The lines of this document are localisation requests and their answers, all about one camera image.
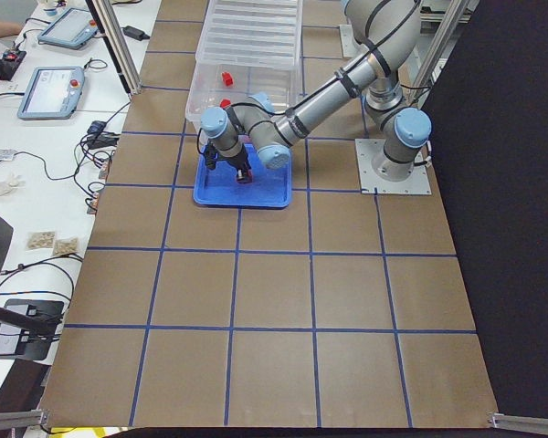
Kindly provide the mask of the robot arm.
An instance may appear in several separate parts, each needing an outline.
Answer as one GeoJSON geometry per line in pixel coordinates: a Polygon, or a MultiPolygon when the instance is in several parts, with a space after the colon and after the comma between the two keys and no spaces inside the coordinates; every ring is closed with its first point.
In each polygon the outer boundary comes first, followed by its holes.
{"type": "Polygon", "coordinates": [[[364,92],[380,90],[385,99],[401,91],[397,70],[406,61],[420,35],[417,1],[345,1],[342,9],[351,21],[355,41],[365,52],[334,71],[316,91],[294,106],[276,112],[269,97],[256,93],[225,108],[209,107],[201,117],[199,133],[207,143],[197,151],[207,169],[226,162],[239,183],[252,180],[243,137],[248,137],[261,163],[268,169],[285,167],[290,149],[349,101],[364,92]]]}

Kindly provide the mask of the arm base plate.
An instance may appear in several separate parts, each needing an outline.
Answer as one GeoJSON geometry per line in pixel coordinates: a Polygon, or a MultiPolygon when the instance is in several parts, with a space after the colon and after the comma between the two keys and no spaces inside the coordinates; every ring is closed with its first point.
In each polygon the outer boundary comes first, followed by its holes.
{"type": "Polygon", "coordinates": [[[431,195],[427,165],[421,151],[412,162],[396,163],[385,156],[385,139],[356,139],[360,192],[387,195],[431,195]]]}
{"type": "Polygon", "coordinates": [[[351,24],[339,25],[339,33],[343,58],[353,58],[356,56],[360,56],[368,50],[366,45],[356,42],[351,24]]]}

